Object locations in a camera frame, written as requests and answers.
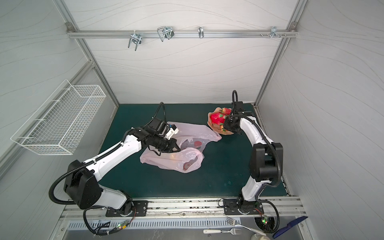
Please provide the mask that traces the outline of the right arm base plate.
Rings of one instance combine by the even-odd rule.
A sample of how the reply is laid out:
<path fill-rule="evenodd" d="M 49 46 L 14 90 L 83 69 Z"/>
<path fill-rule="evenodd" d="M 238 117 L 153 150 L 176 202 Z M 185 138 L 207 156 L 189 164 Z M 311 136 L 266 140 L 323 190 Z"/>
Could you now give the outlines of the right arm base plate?
<path fill-rule="evenodd" d="M 239 199 L 222 199 L 221 207 L 224 214 L 231 215 L 264 215 L 263 205 L 260 202 L 248 202 Z"/>

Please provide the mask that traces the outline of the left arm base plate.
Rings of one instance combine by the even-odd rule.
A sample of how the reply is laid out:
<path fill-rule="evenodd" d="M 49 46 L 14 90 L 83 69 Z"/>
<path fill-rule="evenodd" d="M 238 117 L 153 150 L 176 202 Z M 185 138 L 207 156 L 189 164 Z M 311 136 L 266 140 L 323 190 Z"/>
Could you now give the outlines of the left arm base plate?
<path fill-rule="evenodd" d="M 108 209 L 106 217 L 145 217 L 147 215 L 148 203 L 148 201 L 131 201 L 119 210 Z"/>

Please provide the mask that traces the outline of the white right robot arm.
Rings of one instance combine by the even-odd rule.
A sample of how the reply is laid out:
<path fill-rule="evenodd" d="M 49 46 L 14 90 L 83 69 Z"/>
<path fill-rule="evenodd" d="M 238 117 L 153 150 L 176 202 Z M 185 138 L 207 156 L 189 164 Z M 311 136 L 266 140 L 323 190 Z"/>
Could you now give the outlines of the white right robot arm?
<path fill-rule="evenodd" d="M 237 196 L 236 203 L 230 204 L 226 209 L 242 215 L 257 212 L 261 215 L 257 226 L 266 234 L 274 234 L 280 225 L 278 209 L 271 201 L 261 200 L 260 195 L 267 186 L 275 188 L 281 182 L 283 146 L 267 137 L 257 118 L 244 109 L 235 90 L 232 92 L 232 109 L 223 128 L 232 133 L 245 133 L 252 145 L 250 177 Z"/>

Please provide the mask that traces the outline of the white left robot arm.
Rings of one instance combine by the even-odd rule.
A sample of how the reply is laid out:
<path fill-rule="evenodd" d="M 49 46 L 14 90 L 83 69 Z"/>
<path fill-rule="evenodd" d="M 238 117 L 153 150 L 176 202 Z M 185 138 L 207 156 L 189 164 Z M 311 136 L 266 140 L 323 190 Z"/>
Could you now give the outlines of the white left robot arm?
<path fill-rule="evenodd" d="M 122 161 L 149 149 L 155 154 L 180 152 L 174 136 L 179 132 L 166 118 L 153 116 L 145 125 L 127 130 L 122 139 L 84 162 L 70 163 L 68 171 L 55 180 L 49 189 L 49 198 L 58 205 L 76 205 L 81 210 L 109 208 L 127 216 L 134 208 L 132 198 L 119 190 L 100 185 L 100 180 Z"/>

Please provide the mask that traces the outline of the red fruit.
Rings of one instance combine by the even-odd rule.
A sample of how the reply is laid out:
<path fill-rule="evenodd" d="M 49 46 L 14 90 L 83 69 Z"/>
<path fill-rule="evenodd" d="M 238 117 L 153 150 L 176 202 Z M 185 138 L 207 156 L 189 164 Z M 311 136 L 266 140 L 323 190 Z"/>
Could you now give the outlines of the red fruit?
<path fill-rule="evenodd" d="M 203 144 L 202 144 L 202 142 L 200 142 L 200 141 L 195 141 L 195 142 L 194 142 L 194 147 L 195 147 L 196 149 L 199 149 L 202 145 L 203 145 Z"/>

